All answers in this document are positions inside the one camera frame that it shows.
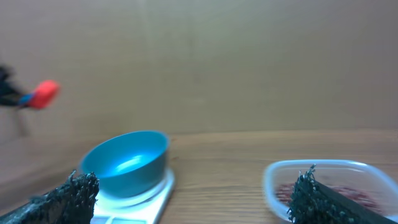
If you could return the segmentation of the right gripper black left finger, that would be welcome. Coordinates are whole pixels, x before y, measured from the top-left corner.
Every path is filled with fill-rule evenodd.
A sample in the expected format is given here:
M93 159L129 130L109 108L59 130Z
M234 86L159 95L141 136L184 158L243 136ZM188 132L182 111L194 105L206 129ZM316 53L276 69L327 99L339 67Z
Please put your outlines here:
M90 224L100 181L94 173L73 175L64 184L1 216L1 224Z

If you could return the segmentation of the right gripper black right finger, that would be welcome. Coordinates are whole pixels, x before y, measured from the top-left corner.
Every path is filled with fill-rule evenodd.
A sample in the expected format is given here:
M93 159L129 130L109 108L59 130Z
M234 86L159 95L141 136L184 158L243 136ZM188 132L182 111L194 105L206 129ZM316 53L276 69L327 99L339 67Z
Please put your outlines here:
M294 183L287 210L293 224L397 224L318 182L315 167Z

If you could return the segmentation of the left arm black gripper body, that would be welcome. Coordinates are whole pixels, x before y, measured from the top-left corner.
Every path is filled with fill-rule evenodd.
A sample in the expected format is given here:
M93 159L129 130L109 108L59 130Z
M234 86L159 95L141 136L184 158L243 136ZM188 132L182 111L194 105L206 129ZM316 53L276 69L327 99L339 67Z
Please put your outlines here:
M11 69L1 65L1 106L25 108L25 94L12 83L11 76Z

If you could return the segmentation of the orange measuring scoop blue handle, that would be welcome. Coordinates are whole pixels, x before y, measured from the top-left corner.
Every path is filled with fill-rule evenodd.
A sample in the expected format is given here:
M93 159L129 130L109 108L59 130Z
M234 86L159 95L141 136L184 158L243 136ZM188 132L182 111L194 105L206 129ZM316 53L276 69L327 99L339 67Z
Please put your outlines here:
M48 107L60 91L60 85L54 80L44 80L35 90L19 98L20 106L27 106L36 110Z

